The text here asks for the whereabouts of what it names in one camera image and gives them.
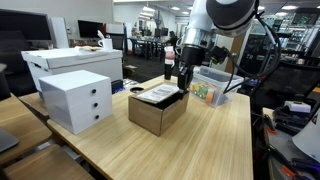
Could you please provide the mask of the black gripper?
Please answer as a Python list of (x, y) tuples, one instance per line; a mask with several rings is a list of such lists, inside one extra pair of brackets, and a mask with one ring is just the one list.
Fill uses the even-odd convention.
[(189, 88), (193, 78), (194, 66), (200, 66), (205, 59), (205, 50), (195, 47), (184, 47), (180, 56), (178, 87), (180, 90)]

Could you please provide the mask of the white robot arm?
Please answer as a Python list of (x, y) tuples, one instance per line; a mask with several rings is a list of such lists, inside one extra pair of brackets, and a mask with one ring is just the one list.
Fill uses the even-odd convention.
[(193, 68), (200, 66), (205, 52), (212, 49), (212, 36), (236, 37), (244, 34), (257, 14), (259, 0), (194, 0), (189, 24), (181, 43), (182, 67), (178, 87), (184, 93), (190, 85)]

